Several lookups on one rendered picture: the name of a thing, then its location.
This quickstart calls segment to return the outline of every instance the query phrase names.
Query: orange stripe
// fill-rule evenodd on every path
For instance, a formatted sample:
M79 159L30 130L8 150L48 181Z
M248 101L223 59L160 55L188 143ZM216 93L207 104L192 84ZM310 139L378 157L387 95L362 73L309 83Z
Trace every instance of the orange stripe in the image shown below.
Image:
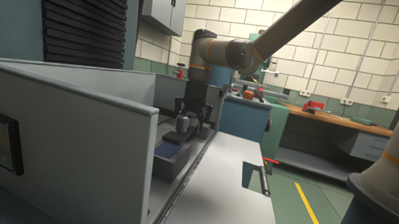
M210 49L211 49L211 44L212 42L214 42L215 39L212 39L210 44L208 45L208 61L210 62L210 64L212 64L211 62L211 57L210 57Z
M262 59L262 57L260 57L260 54L256 51L256 49L255 49L254 46L252 46L252 49L254 50L256 56L258 56L258 58L260 59L260 61L265 61L265 60Z
M209 71L212 70L212 68L210 68L210 67L205 67L205 66L201 66L201 65L189 64L189 66L190 67L196 67L197 69L206 69L206 70L209 70Z
M399 158L397 158L397 157L395 157L395 156L389 154L388 152L384 151L384 152L382 153L382 156L385 157L385 159L387 159L387 160L389 160L389 161L391 161L391 162L393 162L393 163L399 165Z

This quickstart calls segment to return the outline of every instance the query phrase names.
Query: wooden countertop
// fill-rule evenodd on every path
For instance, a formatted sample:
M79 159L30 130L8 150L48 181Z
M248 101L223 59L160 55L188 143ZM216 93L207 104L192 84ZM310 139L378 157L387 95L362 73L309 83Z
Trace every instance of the wooden countertop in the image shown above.
M315 111L315 114L311 114L311 113L302 111L301 107L296 107L296 106L285 104L285 103L282 103L282 105L288 107L290 109L290 114L293 114L293 115L299 115L302 117L307 117L307 118L311 118L311 119L315 119L315 120L319 120L319 121L329 122L329 123L333 123L333 124L337 124L337 125L341 125L341 126L345 126L345 127L351 127L353 129L367 131L370 133L374 133L377 135L383 135L383 136L387 136L387 137L391 137L392 132L393 132L393 131L391 131L389 129L385 129L383 127L366 126L366 125L359 124L357 122L348 121L345 119L339 119L337 117L330 116L330 114L328 114L328 113Z

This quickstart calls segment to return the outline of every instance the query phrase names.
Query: white cabinet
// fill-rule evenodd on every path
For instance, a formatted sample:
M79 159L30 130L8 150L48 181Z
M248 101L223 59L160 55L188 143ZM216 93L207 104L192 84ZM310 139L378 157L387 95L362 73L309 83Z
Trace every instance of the white cabinet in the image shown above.
M145 0L141 20L158 31L181 37L187 0Z

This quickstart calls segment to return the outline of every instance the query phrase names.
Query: electrical outlet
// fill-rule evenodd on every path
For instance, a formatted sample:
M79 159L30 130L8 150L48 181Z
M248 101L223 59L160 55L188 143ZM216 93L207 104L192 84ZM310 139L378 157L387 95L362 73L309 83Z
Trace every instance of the electrical outlet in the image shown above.
M301 95L301 96L304 96L304 97L310 97L311 93L310 93L309 90L301 89L300 95Z
M383 103L389 103L390 100L391 100L390 96L383 96L381 98L381 102L383 102Z
M348 105L348 106L352 106L353 99L342 98L341 101L340 101L340 104L345 104L345 105Z

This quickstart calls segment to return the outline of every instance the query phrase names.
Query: cinder block wall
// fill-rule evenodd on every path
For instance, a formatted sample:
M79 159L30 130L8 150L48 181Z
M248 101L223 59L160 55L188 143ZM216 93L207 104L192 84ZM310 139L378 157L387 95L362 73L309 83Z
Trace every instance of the cinder block wall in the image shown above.
M172 40L170 65L189 63L191 40L196 29L210 29L218 38L247 39L250 33L267 29L298 0L187 0L182 37L169 37L143 24L139 32L136 57L142 71L165 71L169 40ZM337 101L351 86L356 68L366 48L382 0L343 1L332 11L322 50L316 61L309 90L336 114L358 115L389 126L399 107L399 82L391 102L381 103L399 69L399 1L387 0L368 52L360 68L350 98L356 103L343 107ZM328 13L273 55L272 71L264 83L274 89L291 89L290 103L300 105L298 96L305 89L316 58Z

